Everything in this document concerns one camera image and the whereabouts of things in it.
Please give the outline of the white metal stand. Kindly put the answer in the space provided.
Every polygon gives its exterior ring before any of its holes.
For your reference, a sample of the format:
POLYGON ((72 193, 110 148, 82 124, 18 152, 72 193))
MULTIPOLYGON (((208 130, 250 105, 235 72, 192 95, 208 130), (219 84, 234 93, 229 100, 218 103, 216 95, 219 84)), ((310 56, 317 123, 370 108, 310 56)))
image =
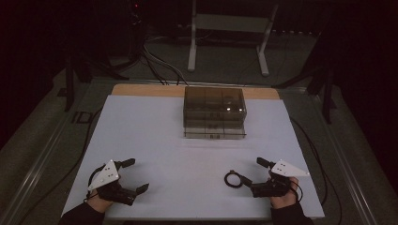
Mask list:
POLYGON ((256 54, 261 74, 264 77, 267 77, 269 75, 269 69, 265 55, 265 48, 268 44, 278 8, 279 5, 275 4, 266 18, 203 14, 197 12, 197 0, 192 0, 191 46, 188 58, 188 71, 195 71, 197 52, 196 31, 198 29, 210 31, 248 32, 261 33, 263 35, 262 42, 256 47, 256 54))

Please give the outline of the person's right hand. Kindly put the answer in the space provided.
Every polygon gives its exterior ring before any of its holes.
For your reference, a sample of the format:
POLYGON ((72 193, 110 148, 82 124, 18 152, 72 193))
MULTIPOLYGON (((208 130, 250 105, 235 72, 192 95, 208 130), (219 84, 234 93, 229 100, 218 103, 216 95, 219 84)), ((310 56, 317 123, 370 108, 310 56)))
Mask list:
POLYGON ((297 189, 299 180, 296 177, 289 178, 291 188, 282 197, 270 197, 270 204, 274 209, 281 209, 287 206, 291 206, 298 201, 297 189))

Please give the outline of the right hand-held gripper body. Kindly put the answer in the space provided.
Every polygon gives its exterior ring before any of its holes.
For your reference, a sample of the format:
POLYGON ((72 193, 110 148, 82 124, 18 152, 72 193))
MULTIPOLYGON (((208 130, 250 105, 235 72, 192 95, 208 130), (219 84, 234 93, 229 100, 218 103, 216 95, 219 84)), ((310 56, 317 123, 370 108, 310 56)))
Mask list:
POLYGON ((291 188, 290 177, 309 176, 308 172, 284 161, 274 162, 272 169, 268 169, 270 179, 263 183, 252 184, 251 191, 254 198, 282 197, 291 188))

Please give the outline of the person's left hand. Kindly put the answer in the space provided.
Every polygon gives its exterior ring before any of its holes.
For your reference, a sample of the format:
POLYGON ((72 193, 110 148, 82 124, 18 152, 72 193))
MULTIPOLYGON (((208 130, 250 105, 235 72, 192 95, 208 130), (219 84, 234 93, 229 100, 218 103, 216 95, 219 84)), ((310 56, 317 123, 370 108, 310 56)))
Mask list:
POLYGON ((90 197, 86 203, 99 213, 105 213, 113 205, 113 202, 103 200, 98 195, 90 197))

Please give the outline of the dark device with red light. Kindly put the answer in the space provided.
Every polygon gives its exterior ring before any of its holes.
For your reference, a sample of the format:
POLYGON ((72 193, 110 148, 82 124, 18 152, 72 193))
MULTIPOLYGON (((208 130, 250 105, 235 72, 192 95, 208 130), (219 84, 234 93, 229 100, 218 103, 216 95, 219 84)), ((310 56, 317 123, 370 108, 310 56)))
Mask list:
POLYGON ((145 0, 128 0, 129 18, 132 25, 142 24, 144 20, 145 0))

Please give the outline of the smoky clear drawer box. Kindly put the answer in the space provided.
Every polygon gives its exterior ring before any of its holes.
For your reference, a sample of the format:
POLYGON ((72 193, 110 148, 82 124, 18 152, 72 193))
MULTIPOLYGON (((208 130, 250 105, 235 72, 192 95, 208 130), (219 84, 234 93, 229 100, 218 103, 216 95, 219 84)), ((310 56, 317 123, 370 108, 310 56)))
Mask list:
POLYGON ((246 137, 245 98, 240 88, 187 86, 184 94, 184 137, 240 140, 246 137))

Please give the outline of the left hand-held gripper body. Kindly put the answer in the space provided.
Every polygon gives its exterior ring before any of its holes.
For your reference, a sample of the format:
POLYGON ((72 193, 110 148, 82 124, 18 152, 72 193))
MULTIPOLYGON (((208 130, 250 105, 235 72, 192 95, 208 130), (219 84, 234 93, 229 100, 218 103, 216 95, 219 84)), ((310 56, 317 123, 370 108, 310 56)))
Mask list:
POLYGON ((89 177, 87 187, 87 199, 92 197, 91 192, 97 191, 97 195, 106 201, 114 203, 123 203, 132 205, 135 197, 133 190, 128 190, 119 184, 121 178, 119 169, 122 161, 110 160, 106 164, 100 166, 89 177))

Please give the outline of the black floor stand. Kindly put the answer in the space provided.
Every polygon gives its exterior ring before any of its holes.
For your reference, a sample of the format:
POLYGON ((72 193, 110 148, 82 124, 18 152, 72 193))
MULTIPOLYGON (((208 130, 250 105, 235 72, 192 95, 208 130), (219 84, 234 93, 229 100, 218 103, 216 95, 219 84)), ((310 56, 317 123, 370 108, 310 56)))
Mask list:
POLYGON ((306 92, 315 96, 318 95, 321 90, 324 91, 322 101, 322 115, 328 124, 331 123, 330 109, 332 106, 332 86, 333 86, 334 73, 330 66, 317 66, 308 71, 300 72, 299 75, 285 82, 272 85, 272 88, 285 89, 294 83, 312 78, 310 83, 306 87, 306 92))
POLYGON ((66 96, 66 105, 65 111, 68 112, 75 99, 74 93, 74 72, 77 68, 81 68, 82 66, 91 66, 99 71, 105 73, 107 76, 110 76, 113 79, 126 81, 128 78, 119 75, 116 73, 111 66, 106 66, 105 64, 94 60, 93 58, 85 55, 82 52, 79 53, 67 53, 65 55, 65 64, 66 64, 66 89, 65 89, 65 96, 66 96))

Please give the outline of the white table mat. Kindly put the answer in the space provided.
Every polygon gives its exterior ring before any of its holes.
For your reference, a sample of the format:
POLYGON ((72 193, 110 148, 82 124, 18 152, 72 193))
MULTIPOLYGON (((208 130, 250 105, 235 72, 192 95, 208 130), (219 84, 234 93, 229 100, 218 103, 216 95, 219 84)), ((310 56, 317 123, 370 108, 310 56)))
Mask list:
POLYGON ((268 171, 258 158, 307 167, 280 100, 249 99, 246 136, 241 140, 187 139, 180 97, 109 96, 106 99, 65 208, 84 199, 90 174, 109 160, 135 159, 121 170, 123 188, 147 185, 134 204, 115 204, 109 219, 268 219, 269 201, 247 187, 231 188, 224 176, 234 170, 255 183, 268 171))

